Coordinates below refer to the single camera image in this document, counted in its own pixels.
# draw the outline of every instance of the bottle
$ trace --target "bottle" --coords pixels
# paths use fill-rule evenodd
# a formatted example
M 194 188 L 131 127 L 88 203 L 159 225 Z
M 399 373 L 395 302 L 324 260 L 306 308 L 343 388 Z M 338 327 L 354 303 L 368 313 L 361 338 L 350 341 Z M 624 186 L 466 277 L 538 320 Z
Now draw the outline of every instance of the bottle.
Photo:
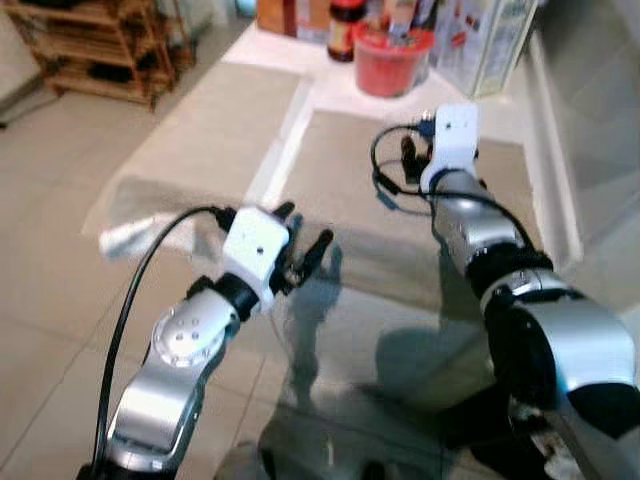
M 353 27 L 367 13 L 366 0 L 331 0 L 327 52 L 339 62 L 353 61 Z

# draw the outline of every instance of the red bucket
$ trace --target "red bucket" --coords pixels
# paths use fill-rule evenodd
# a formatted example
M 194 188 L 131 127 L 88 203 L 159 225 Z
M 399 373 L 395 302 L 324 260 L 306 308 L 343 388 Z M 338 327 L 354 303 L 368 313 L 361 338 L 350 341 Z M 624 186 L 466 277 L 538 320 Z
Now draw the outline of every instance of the red bucket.
M 400 97 L 411 90 L 434 42 L 432 32 L 415 29 L 396 38 L 365 22 L 355 26 L 353 37 L 356 83 L 377 97 Z

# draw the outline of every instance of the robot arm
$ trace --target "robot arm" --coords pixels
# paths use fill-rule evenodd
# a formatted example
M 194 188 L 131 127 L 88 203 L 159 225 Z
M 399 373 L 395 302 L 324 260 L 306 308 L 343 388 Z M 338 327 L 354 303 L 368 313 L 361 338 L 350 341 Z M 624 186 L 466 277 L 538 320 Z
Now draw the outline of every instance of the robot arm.
M 325 230 L 299 265 L 286 267 L 290 232 L 278 213 L 286 216 L 293 205 L 285 206 L 287 212 L 276 214 L 238 211 L 223 247 L 224 274 L 216 282 L 201 277 L 156 323 L 145 361 L 111 422 L 97 478 L 175 477 L 227 344 L 255 310 L 269 310 L 276 293 L 301 286 L 333 238 Z M 78 478 L 95 479 L 89 472 L 83 467 Z
M 492 198 L 473 167 L 475 108 L 438 110 L 423 191 Z M 560 279 L 499 210 L 437 196 L 432 206 L 434 232 L 480 302 L 498 382 L 545 412 L 587 478 L 640 478 L 636 351 L 621 321 Z

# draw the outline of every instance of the white box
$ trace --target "white box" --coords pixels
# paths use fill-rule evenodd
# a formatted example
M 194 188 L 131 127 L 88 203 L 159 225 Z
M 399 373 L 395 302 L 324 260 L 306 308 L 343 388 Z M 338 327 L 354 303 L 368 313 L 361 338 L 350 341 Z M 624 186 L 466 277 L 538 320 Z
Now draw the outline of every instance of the white box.
M 443 0 L 429 61 L 465 95 L 499 92 L 507 83 L 537 0 Z

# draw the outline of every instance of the cardboard box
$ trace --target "cardboard box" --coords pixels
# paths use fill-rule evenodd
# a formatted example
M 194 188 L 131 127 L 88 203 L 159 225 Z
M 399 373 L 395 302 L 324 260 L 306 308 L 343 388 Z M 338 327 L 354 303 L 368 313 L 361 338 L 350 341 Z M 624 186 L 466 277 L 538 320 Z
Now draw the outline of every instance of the cardboard box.
M 315 43 L 327 43 L 330 0 L 258 0 L 258 27 Z
M 430 63 L 469 97 L 499 92 L 515 66 L 537 0 L 441 0 Z

